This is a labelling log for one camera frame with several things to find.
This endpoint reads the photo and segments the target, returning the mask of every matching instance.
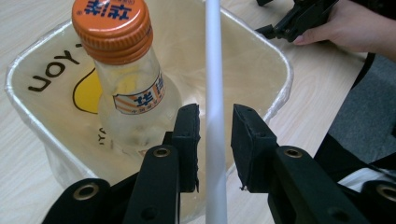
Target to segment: bottle label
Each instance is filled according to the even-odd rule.
[[[129,20],[130,15],[128,14],[134,14],[132,12],[133,5],[134,0],[91,0],[87,2],[84,10],[78,10],[77,14],[82,15],[85,12],[86,15],[100,16],[103,18],[108,18],[108,20]]]
[[[145,91],[131,95],[117,94],[113,96],[114,105],[122,114],[139,115],[153,109],[165,95],[163,74],[157,76],[155,82]]]

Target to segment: clear plastic bottle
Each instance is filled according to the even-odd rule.
[[[181,99],[152,49],[145,2],[76,0],[72,21],[94,59],[103,89],[98,114],[116,148],[134,153],[160,144]]]

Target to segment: white rod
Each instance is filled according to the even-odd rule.
[[[206,0],[206,216],[227,223],[224,109],[219,0]]]

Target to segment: light wooden table surface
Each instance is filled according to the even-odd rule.
[[[16,56],[57,24],[70,19],[72,0],[6,1],[0,9],[0,86]],[[221,5],[252,28],[276,23],[292,7],[275,0],[258,7],[255,0],[222,0]],[[282,146],[314,155],[343,103],[363,58],[332,44],[296,47],[273,40],[289,58],[294,81],[289,101],[271,120]],[[0,223],[40,223],[63,192],[48,163],[43,144],[23,124],[4,91],[0,92]],[[272,223],[266,195],[239,190],[236,175],[227,182],[229,223]],[[203,223],[201,217],[194,221]]]

